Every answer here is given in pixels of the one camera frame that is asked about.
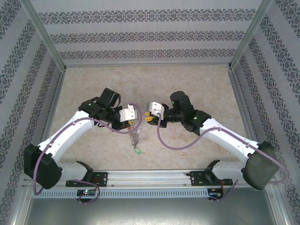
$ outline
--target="metal frame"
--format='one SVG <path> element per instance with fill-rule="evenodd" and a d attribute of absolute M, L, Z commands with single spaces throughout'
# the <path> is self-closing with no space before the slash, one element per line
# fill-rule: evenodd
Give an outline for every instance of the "metal frame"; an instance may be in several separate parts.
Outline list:
<path fill-rule="evenodd" d="M 158 66 L 199 66 L 199 65 L 224 65 L 224 62 L 164 62 L 164 63 L 104 63 L 104 64 L 71 64 L 67 68 L 85 67 L 158 67 Z"/>
<path fill-rule="evenodd" d="M 46 45 L 48 51 L 52 55 L 55 63 L 60 68 L 60 71 L 65 71 L 66 65 L 64 64 L 62 57 L 60 56 L 59 51 L 55 47 L 49 33 L 46 30 L 41 18 L 39 17 L 38 13 L 36 12 L 31 0 L 20 0 L 21 5 L 23 6 L 26 14 L 30 18 L 32 24 L 34 25 L 35 29 L 37 30 L 38 34 L 40 35 L 42 41 Z"/>
<path fill-rule="evenodd" d="M 244 53 L 245 49 L 247 48 L 251 38 L 253 37 L 256 29 L 259 26 L 259 23 L 262 21 L 264 15 L 268 11 L 271 3 L 273 0 L 262 0 L 260 6 L 257 9 L 248 29 L 246 30 L 237 50 L 235 51 L 232 61 L 231 61 L 231 68 L 235 68 L 236 65 L 239 63 L 239 60 Z"/>
<path fill-rule="evenodd" d="M 231 70 L 229 67 L 227 68 L 227 70 L 232 84 L 232 89 L 237 100 L 237 104 L 241 114 L 241 119 L 243 121 L 246 130 L 246 134 L 249 139 L 256 140 L 256 136 L 255 136 L 254 129 L 252 127 L 249 112 L 247 110 L 246 103 L 242 98 L 243 95 L 241 93 L 241 89 L 235 71 Z M 276 220 L 276 223 L 280 225 L 281 224 L 290 225 L 291 221 L 288 217 L 278 185 L 268 185 L 266 187 L 266 192 L 269 198 L 271 208 L 273 210 L 273 215 Z"/>
<path fill-rule="evenodd" d="M 237 100 L 241 118 L 247 133 L 247 137 L 255 140 L 254 130 L 251 125 L 251 120 L 249 119 L 249 114 L 245 105 L 243 98 L 241 97 L 241 90 L 237 83 L 236 74 L 232 71 L 229 66 L 227 66 L 230 81 L 232 83 L 232 89 Z M 59 88 L 55 97 L 55 102 L 53 104 L 53 109 L 51 110 L 51 115 L 49 116 L 49 121 L 47 122 L 47 130 L 50 130 L 51 123 L 53 120 L 53 115 L 55 113 L 55 108 L 59 99 L 59 92 L 62 87 L 63 77 L 60 80 Z M 191 186 L 190 177 L 186 173 L 192 170 L 131 170 L 131 171 L 105 171 L 108 172 L 107 187 L 102 187 L 102 196 L 100 198 L 116 198 L 115 195 L 119 193 L 167 193 L 167 196 L 159 197 L 208 197 L 208 195 L 197 195 L 197 191 L 207 191 L 207 188 L 220 188 L 220 186 L 203 186 L 203 187 L 193 187 Z M 236 188 L 248 188 L 250 187 L 247 183 L 241 181 L 236 186 Z M 77 191 L 76 187 L 65 187 L 65 183 L 58 183 L 55 187 L 50 190 L 46 190 L 49 193 L 57 193 L 57 195 L 63 195 L 61 193 L 66 191 Z M 290 225 L 287 211 L 285 209 L 281 193 L 278 186 L 268 185 L 266 187 L 266 192 L 269 198 L 271 208 L 273 210 L 274 218 L 277 224 Z M 25 223 L 26 216 L 28 214 L 30 203 L 33 198 L 32 192 L 32 179 L 25 179 L 22 185 L 20 197 L 15 208 L 15 213 L 12 217 L 13 225 L 21 225 Z"/>
<path fill-rule="evenodd" d="M 64 83 L 65 75 L 66 75 L 66 72 L 63 71 L 61 76 L 60 76 L 60 79 L 58 81 L 58 86 L 57 86 L 55 94 L 54 94 L 52 106 L 50 108 L 50 112 L 49 112 L 49 116 L 48 116 L 48 119 L 47 119 L 47 122 L 46 122 L 45 131 L 43 133 L 42 140 L 46 140 L 49 137 L 50 130 L 51 130 L 51 125 L 52 125 L 52 122 L 53 122 L 53 119 L 54 119 L 55 110 L 56 110 L 56 107 L 57 107 L 57 104 L 58 104 L 58 100 L 60 98 L 60 92 L 61 92 L 62 84 Z"/>

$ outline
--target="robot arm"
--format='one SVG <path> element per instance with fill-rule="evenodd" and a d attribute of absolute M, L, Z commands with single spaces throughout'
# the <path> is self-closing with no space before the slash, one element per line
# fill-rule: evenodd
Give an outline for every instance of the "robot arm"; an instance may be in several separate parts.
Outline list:
<path fill-rule="evenodd" d="M 128 105 L 127 109 L 122 109 L 122 106 L 112 108 L 117 99 L 120 102 L 120 95 L 106 88 L 100 97 L 83 102 L 71 120 L 54 135 L 38 146 L 28 145 L 24 152 L 25 174 L 33 178 L 34 168 L 41 152 L 46 150 L 50 141 L 58 133 L 61 133 L 55 142 L 50 144 L 51 147 L 46 150 L 41 159 L 37 171 L 37 182 L 45 189 L 52 188 L 59 181 L 84 180 L 90 182 L 89 173 L 92 172 L 92 169 L 88 165 L 80 161 L 72 164 L 61 163 L 60 158 L 83 133 L 97 125 L 97 122 L 93 120 L 82 120 L 75 123 L 76 120 L 94 118 L 111 123 L 115 130 L 121 130 L 130 126 L 129 120 L 138 118 L 137 111 L 132 105 Z M 71 123 L 73 126 L 68 127 L 66 132 L 62 132 Z"/>
<path fill-rule="evenodd" d="M 188 96 L 183 91 L 173 93 L 170 99 L 173 105 L 172 109 L 169 109 L 165 104 L 157 102 L 148 104 L 147 115 L 149 117 L 146 118 L 146 121 L 149 124 L 157 126 L 159 115 L 161 115 L 161 128 L 166 128 L 168 122 L 181 122 L 187 131 L 197 135 L 201 135 L 211 128 L 219 128 L 207 132 L 203 137 L 218 143 L 240 160 L 239 162 L 214 160 L 205 170 L 206 179 L 209 181 L 214 179 L 245 180 L 256 189 L 264 189 L 279 167 L 254 149 L 249 148 L 249 145 L 255 146 L 260 151 L 276 159 L 275 151 L 271 144 L 268 142 L 259 144 L 242 137 L 222 126 L 209 114 L 195 110 Z"/>

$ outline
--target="enclosure wall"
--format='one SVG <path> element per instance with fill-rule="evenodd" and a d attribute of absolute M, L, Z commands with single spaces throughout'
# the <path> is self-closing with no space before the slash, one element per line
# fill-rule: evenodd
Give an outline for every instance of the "enclosure wall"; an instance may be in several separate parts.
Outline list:
<path fill-rule="evenodd" d="M 300 224 L 300 1 L 274 1 L 234 68 L 259 142 L 276 147 L 289 179 L 281 194 Z"/>
<path fill-rule="evenodd" d="M 261 0 L 34 0 L 67 66 L 229 63 Z"/>
<path fill-rule="evenodd" d="M 0 224 L 23 177 L 23 151 L 38 144 L 61 72 L 17 0 L 0 1 Z"/>

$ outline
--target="mounting plate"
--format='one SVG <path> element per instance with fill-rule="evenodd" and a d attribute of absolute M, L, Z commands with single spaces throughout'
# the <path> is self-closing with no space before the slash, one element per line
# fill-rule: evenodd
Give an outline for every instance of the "mounting plate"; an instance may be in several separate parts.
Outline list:
<path fill-rule="evenodd" d="M 205 171 L 191 171 L 187 176 L 190 176 L 192 186 L 217 186 L 221 185 L 221 180 L 215 178 L 212 183 L 205 177 Z M 233 185 L 232 179 L 224 179 L 224 186 Z"/>
<path fill-rule="evenodd" d="M 93 172 L 91 183 L 97 184 L 98 187 L 106 187 L 107 185 L 107 179 L 108 179 L 108 173 L 107 172 Z M 82 184 L 78 182 L 73 181 L 67 181 L 66 187 L 93 187 L 92 185 L 88 184 Z"/>

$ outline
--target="beige mat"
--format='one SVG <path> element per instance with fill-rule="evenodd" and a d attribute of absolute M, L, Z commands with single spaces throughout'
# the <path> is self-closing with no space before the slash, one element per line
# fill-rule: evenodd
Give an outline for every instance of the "beige mat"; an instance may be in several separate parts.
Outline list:
<path fill-rule="evenodd" d="M 149 101 L 170 106 L 170 95 L 182 90 L 195 109 L 245 136 L 225 66 L 68 68 L 51 134 L 73 116 L 83 101 L 100 96 L 105 87 L 121 94 L 122 106 L 135 103 L 143 113 Z M 205 168 L 214 159 L 237 160 L 205 138 L 187 150 L 169 150 L 159 142 L 155 126 L 143 121 L 141 128 L 140 155 L 134 152 L 129 135 L 94 127 L 66 151 L 61 161 L 81 160 L 96 170 L 144 170 Z M 173 147 L 185 146 L 197 137 L 180 123 L 168 124 L 167 129 L 161 129 L 161 136 Z"/>

